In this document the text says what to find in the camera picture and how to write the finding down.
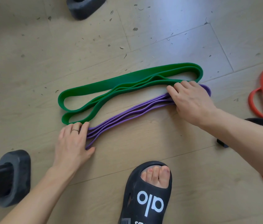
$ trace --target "toe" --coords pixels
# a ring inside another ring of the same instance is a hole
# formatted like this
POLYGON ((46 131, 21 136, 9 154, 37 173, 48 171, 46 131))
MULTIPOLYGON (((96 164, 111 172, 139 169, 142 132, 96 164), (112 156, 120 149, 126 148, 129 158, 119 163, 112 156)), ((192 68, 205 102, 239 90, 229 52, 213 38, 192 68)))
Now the toe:
POLYGON ((162 166, 159 172, 159 182, 162 188, 168 188, 170 180, 170 169, 167 166, 162 166))
POLYGON ((142 174, 141 174, 141 179, 143 180, 143 181, 146 181, 146 172, 144 171, 142 174))
POLYGON ((152 168, 148 168, 145 182, 147 182, 149 184, 152 184, 152 173, 153 173, 153 169, 152 168))
POLYGON ((159 175, 160 168, 158 166, 153 167, 153 173, 152 173, 152 184, 157 185, 158 183, 158 175, 159 175))

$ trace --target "alo logo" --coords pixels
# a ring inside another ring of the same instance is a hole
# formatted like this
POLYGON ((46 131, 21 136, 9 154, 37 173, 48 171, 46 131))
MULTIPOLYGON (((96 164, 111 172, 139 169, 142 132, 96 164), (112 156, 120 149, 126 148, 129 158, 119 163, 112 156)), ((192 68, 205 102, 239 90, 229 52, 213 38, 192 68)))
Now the alo logo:
MULTIPOLYGON (((151 205, 152 195, 150 194, 149 197, 148 197, 148 195, 147 195, 147 193, 146 193, 145 191, 140 191, 140 192, 138 193, 137 200, 138 200, 138 203, 139 203, 139 204, 142 204, 142 205, 145 204, 145 203, 147 203, 147 201, 148 201, 147 207, 146 207, 146 211, 145 211, 145 217, 148 217, 148 211, 149 211, 149 208, 150 208, 150 205, 151 205), (140 200, 140 196, 141 196, 141 195, 144 195, 144 196, 145 196, 145 199, 144 199, 144 200, 140 200)), ((158 213, 160 213, 160 212, 162 212, 163 208, 164 208, 164 202, 163 202, 163 200, 162 200, 161 198, 159 198, 159 197, 153 196, 153 201, 152 201, 151 209, 152 209, 152 210, 155 210, 155 211, 158 212, 158 213), (161 207, 160 207, 160 208, 157 208, 157 207, 155 206, 155 203, 156 203, 157 201, 159 201, 159 202, 161 203, 161 207)))

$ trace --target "purple resistance band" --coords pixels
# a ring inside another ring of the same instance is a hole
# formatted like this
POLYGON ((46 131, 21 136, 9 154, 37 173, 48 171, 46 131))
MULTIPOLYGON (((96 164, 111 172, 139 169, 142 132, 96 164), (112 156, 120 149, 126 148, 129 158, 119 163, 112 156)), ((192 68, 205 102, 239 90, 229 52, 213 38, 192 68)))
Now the purple resistance band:
MULTIPOLYGON (((208 95, 211 96, 211 90, 208 86, 202 84, 200 84, 200 86, 202 86, 207 91, 208 95)), ((86 150, 90 149, 93 142, 99 137, 99 135, 101 135, 108 129, 117 126, 121 123, 124 123, 128 120, 140 117, 153 109, 174 104, 175 103, 172 100, 171 96, 168 93, 166 93, 149 101, 145 101, 141 104, 135 105, 132 108, 127 109, 126 111, 109 118, 108 120, 102 122, 96 127, 89 128, 87 133, 87 139, 93 138, 93 140, 86 146, 86 150)))

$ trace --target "black dumbbell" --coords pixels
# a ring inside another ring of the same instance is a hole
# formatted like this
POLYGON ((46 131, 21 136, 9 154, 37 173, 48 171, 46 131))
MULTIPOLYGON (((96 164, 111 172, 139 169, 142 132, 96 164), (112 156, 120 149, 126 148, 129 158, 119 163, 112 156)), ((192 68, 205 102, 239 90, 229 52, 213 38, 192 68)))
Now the black dumbbell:
POLYGON ((103 5, 106 0, 66 0, 73 18, 84 20, 103 5))
POLYGON ((25 150, 8 152, 0 159, 0 207, 19 203, 31 187, 31 159, 25 150))

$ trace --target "forearm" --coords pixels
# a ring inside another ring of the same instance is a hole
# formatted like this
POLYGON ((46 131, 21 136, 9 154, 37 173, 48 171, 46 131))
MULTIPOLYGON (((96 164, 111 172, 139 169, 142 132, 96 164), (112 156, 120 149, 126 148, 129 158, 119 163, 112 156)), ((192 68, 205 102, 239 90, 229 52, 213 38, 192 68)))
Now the forearm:
POLYGON ((50 168, 37 186, 0 224, 45 224, 72 176, 50 168))
POLYGON ((218 110, 201 128, 233 148, 263 175, 263 126, 218 110))

